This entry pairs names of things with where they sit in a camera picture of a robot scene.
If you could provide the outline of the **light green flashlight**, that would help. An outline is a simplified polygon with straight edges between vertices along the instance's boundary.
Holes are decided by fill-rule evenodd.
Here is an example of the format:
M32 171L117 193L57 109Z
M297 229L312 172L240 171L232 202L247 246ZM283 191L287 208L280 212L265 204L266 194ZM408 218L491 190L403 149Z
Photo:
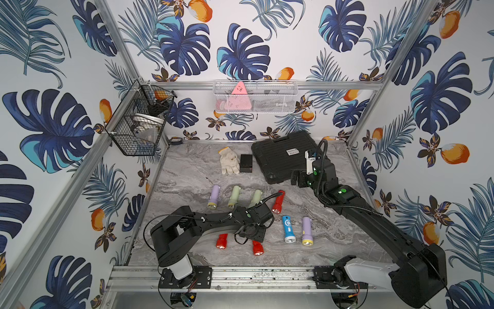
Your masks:
M261 198L262 198L262 191L259 189L255 190L252 200L248 207L251 208L256 206L261 201Z
M238 204L240 192L241 192L241 187L238 185L234 185L232 189L232 194L230 195L230 199L228 201L228 207L230 209L234 209Z

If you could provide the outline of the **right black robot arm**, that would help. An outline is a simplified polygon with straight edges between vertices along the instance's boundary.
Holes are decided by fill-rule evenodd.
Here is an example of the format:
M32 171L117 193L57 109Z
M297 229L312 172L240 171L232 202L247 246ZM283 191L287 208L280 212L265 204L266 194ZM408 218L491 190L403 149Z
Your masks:
M291 183L310 188L324 207L352 221L392 258L386 264L345 256L327 267L325 274L321 270L316 273L318 284L346 288L366 283L382 287L413 308L426 305L447 287L445 251L435 243L426 245L407 234L376 212L358 191L340 184L327 158L311 162L310 172L293 170Z

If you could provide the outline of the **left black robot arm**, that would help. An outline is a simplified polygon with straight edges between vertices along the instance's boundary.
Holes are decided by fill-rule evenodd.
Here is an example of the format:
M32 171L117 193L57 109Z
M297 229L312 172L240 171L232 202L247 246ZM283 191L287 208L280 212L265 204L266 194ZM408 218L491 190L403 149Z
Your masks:
M265 203L209 214L194 212L186 205L166 215L151 229L150 236L158 265L171 269L176 279L183 279L193 272L187 255L202 236L232 233L261 243L273 222L274 214Z

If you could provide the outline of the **purple flashlight yellow rim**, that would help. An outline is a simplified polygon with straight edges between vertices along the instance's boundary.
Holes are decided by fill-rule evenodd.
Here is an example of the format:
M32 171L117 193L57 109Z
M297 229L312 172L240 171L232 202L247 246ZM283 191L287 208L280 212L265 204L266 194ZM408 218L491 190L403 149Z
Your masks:
M212 192L211 192L209 201L208 201L208 208L210 208L210 209L216 209L217 208L219 192L220 192L220 186L214 185L212 188Z

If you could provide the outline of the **red flashlight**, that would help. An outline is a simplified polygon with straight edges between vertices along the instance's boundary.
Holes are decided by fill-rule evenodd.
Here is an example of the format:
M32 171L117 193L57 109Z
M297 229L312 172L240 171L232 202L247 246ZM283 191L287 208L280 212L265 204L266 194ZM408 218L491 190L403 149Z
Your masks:
M216 247L220 250L224 250L227 248L227 245L228 245L228 234L220 234L216 242Z
M253 255L254 256L261 256L264 254L264 247L262 243L257 242L257 241L252 241L253 245Z
M284 197L286 195L285 191L279 190L279 195L276 197L274 206L272 207L272 212L275 214L280 214L283 209L283 202L284 202Z

